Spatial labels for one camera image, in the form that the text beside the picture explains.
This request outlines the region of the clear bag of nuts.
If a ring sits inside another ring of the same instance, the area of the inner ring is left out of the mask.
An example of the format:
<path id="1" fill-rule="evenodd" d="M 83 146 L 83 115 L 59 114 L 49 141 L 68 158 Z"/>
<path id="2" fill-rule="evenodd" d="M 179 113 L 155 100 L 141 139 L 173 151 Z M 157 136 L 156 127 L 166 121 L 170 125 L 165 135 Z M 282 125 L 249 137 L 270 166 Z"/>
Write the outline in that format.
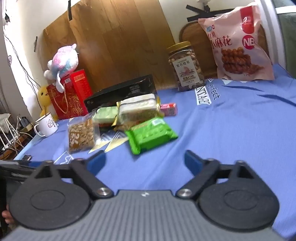
<path id="1" fill-rule="evenodd" d="M 95 145 L 92 118 L 68 126 L 68 147 L 71 153 L 90 149 Z"/>

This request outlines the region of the light green cake pack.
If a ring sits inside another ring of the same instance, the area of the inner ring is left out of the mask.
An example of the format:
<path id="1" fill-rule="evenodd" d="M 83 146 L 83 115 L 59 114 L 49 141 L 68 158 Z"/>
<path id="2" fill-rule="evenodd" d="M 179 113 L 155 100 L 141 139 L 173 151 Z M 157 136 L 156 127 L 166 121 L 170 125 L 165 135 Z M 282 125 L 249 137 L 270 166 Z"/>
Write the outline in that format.
<path id="1" fill-rule="evenodd" d="M 95 112 L 93 121 L 99 124 L 112 124 L 117 113 L 118 108 L 116 106 L 101 107 Z"/>

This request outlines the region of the green snack packet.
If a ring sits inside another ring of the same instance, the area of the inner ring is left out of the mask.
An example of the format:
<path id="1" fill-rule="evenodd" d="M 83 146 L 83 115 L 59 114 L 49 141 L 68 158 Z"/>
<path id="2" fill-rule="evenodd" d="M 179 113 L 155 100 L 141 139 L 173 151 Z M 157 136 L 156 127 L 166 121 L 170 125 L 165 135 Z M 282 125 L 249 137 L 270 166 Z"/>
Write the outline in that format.
<path id="1" fill-rule="evenodd" d="M 134 155 L 164 145 L 178 138 L 178 135 L 163 118 L 152 118 L 125 131 L 130 149 Z"/>

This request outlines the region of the pink candy box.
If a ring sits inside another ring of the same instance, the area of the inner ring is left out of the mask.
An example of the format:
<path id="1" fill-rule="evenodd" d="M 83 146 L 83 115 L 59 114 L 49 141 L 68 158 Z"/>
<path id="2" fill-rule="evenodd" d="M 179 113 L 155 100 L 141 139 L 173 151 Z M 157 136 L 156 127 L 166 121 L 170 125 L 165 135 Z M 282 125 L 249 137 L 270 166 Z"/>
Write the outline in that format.
<path id="1" fill-rule="evenodd" d="M 161 104 L 160 111 L 164 116 L 176 116 L 178 114 L 178 108 L 176 103 Z"/>

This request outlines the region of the white layered cake pack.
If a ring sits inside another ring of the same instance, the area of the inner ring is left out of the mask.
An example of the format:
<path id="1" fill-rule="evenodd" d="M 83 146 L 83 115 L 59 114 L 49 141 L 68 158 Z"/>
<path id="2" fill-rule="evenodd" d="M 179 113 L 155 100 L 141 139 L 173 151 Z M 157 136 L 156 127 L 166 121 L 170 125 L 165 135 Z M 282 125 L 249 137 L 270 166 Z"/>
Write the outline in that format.
<path id="1" fill-rule="evenodd" d="M 127 98 L 116 105 L 117 115 L 113 125 L 127 125 L 155 118 L 159 115 L 161 103 L 157 95 L 150 93 Z"/>

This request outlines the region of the black snack box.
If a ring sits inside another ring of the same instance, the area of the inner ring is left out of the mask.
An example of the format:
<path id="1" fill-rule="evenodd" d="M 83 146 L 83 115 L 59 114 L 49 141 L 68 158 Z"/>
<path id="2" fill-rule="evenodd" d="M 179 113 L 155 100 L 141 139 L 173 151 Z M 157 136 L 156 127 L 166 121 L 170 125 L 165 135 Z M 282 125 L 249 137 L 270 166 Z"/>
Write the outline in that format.
<path id="1" fill-rule="evenodd" d="M 157 94 L 157 90 L 152 75 L 145 75 L 100 90 L 85 99 L 84 104 L 90 113 L 100 107 L 115 106 L 127 98 L 150 93 Z"/>

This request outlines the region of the yellow brown snack packet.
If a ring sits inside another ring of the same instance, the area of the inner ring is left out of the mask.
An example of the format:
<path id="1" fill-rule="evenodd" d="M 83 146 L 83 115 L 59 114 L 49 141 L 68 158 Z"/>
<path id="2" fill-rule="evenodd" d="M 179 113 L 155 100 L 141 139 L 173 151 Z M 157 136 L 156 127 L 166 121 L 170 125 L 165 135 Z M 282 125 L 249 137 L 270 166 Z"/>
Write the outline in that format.
<path id="1" fill-rule="evenodd" d="M 139 124 L 139 121 L 126 121 L 124 123 L 113 123 L 112 127 L 114 128 L 115 131 L 125 132 L 138 124 Z"/>

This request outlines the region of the white enamel mug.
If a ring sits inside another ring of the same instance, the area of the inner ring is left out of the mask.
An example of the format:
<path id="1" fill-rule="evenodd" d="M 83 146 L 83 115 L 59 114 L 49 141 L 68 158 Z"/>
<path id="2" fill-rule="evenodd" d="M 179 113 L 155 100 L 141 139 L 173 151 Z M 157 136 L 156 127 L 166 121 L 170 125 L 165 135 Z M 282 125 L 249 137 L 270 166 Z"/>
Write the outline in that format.
<path id="1" fill-rule="evenodd" d="M 58 130 L 57 123 L 51 113 L 47 113 L 35 121 L 34 132 L 36 135 L 47 138 Z"/>

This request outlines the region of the blue printed tablecloth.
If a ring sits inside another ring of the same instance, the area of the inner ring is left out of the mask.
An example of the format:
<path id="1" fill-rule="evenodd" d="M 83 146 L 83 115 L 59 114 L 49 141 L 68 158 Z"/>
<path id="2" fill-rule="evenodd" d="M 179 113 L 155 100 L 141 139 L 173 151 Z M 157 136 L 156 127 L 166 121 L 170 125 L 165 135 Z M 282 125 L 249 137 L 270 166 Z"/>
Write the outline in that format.
<path id="1" fill-rule="evenodd" d="M 7 240 L 288 240 L 295 235 L 295 79 L 274 66 L 274 81 L 208 80 L 188 92 L 163 90 L 178 114 L 165 119 L 178 137 L 140 155 L 124 143 L 106 153 L 97 178 L 116 193 L 88 218 L 54 233 L 15 229 Z M 223 164 L 248 165 L 280 203 L 273 227 L 229 232 L 174 196 L 193 174 L 186 150 Z"/>

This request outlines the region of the yellow duck plush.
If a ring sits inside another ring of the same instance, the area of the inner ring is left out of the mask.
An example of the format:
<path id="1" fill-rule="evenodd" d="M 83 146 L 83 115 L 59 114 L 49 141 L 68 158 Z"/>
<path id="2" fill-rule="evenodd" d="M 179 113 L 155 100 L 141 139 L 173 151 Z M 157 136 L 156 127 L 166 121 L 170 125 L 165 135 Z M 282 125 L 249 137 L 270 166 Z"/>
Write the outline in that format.
<path id="1" fill-rule="evenodd" d="M 51 99 L 49 97 L 47 87 L 41 86 L 38 91 L 38 101 L 41 106 L 41 113 L 40 117 L 44 116 L 45 114 L 50 113 L 55 121 L 58 120 L 58 116 L 55 112 L 55 108 L 53 107 L 53 104 L 51 102 Z"/>

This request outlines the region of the red gift bag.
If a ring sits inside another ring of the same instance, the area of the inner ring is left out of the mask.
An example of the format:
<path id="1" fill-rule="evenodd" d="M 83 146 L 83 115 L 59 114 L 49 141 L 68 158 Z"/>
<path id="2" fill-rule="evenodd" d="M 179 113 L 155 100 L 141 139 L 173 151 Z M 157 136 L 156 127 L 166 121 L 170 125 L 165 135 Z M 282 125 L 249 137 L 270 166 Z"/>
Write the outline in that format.
<path id="1" fill-rule="evenodd" d="M 59 120 L 85 116 L 88 110 L 85 99 L 92 96 L 85 70 L 75 71 L 63 78 L 64 92 L 59 92 L 54 85 L 48 85 L 47 91 Z"/>

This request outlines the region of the pink blue plush toy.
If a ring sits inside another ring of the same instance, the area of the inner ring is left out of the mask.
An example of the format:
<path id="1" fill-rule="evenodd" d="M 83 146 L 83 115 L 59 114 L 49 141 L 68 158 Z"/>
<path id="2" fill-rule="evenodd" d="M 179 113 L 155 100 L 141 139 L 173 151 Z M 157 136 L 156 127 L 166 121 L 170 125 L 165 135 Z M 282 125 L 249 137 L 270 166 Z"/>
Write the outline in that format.
<path id="1" fill-rule="evenodd" d="M 63 93 L 65 89 L 61 79 L 74 72 L 78 67 L 79 60 L 76 47 L 77 44 L 73 44 L 59 48 L 53 59 L 48 61 L 48 69 L 44 71 L 46 80 L 55 81 L 53 85 L 60 93 Z"/>

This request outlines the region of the pink twisted snack bag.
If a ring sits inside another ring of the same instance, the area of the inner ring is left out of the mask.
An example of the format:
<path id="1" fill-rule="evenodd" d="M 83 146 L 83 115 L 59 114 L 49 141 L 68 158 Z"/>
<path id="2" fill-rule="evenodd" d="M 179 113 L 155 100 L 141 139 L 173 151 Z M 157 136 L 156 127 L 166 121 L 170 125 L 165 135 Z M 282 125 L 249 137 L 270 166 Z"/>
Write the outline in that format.
<path id="1" fill-rule="evenodd" d="M 217 17 L 202 18 L 217 65 L 217 76 L 237 81 L 274 80 L 269 56 L 258 43 L 261 26 L 256 3 L 236 7 Z"/>

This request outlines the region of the large wooden board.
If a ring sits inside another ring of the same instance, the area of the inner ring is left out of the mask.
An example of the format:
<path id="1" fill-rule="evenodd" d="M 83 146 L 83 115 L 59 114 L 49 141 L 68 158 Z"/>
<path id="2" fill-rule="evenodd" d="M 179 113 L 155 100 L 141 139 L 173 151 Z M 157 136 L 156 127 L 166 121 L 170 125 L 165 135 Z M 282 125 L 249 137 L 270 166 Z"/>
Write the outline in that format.
<path id="1" fill-rule="evenodd" d="M 157 89 L 176 87 L 167 54 L 174 39 L 158 1 L 79 1 L 43 30 L 42 69 L 72 44 L 95 92 L 149 74 Z"/>

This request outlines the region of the round wooden board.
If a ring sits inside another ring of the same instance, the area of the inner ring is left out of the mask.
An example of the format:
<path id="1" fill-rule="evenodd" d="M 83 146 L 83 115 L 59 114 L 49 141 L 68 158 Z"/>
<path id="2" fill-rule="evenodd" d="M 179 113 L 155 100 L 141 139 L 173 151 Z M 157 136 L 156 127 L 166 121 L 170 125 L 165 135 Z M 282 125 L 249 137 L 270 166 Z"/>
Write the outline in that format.
<path id="1" fill-rule="evenodd" d="M 258 31 L 259 45 L 260 45 L 260 31 L 261 31 L 261 26 Z M 196 23 L 187 25 L 187 27 L 184 28 L 181 34 L 181 37 L 182 37 L 182 40 L 189 41 L 192 44 L 193 49 L 197 56 L 197 60 L 201 65 L 201 70 L 206 75 L 206 77 L 215 76 L 218 78 L 217 65 L 214 60 L 211 44 L 205 31 L 200 26 L 200 24 L 196 22 Z"/>

